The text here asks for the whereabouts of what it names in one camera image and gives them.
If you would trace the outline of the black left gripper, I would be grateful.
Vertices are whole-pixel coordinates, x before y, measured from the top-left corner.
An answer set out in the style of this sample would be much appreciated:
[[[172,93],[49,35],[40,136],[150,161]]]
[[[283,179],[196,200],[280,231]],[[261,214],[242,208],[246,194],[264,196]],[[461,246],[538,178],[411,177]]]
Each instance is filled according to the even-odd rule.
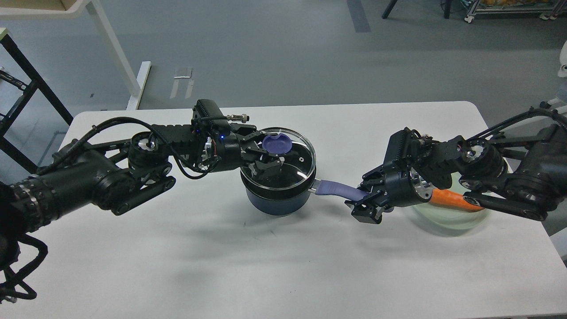
[[[283,156],[284,152],[270,151],[264,146],[266,137],[277,136],[279,129],[257,130],[249,124],[213,124],[210,137],[214,140],[216,156],[211,160],[212,171],[231,171],[248,165],[249,180],[265,182],[280,179],[284,162],[273,158]]]

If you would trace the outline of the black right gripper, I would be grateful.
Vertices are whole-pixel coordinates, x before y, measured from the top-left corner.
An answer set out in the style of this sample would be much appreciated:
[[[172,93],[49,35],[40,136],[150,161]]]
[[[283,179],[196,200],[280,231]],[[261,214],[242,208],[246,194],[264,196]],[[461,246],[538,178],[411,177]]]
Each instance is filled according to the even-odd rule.
[[[361,223],[377,225],[382,221],[384,208],[429,202],[433,184],[412,167],[399,169],[394,165],[380,165],[363,174],[357,190],[365,193],[361,199],[345,200],[345,204],[352,208],[351,215]]]

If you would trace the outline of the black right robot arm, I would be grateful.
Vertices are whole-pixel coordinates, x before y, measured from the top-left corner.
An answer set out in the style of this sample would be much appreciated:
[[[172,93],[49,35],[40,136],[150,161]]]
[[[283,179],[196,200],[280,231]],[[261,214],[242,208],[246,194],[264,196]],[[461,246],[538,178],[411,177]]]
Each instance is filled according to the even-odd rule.
[[[384,162],[362,176],[362,198],[348,199],[359,222],[381,223],[383,212],[429,202],[431,184],[452,186],[460,174],[468,204],[544,221],[566,198],[566,117],[530,108],[469,139],[434,140],[404,128],[389,138]]]

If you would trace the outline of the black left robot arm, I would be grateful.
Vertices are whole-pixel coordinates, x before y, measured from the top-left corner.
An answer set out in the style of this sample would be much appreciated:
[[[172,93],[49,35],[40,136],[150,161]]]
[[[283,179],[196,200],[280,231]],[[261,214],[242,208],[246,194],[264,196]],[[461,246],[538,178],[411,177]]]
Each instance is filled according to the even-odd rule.
[[[223,115],[212,100],[193,107],[188,124],[148,124],[114,117],[94,125],[54,154],[53,162],[18,183],[1,184],[1,300],[32,300],[24,279],[48,246],[30,234],[94,204],[120,216],[170,190],[173,165],[188,179],[252,166],[273,175],[284,151],[260,146],[271,133],[247,124],[247,115]]]

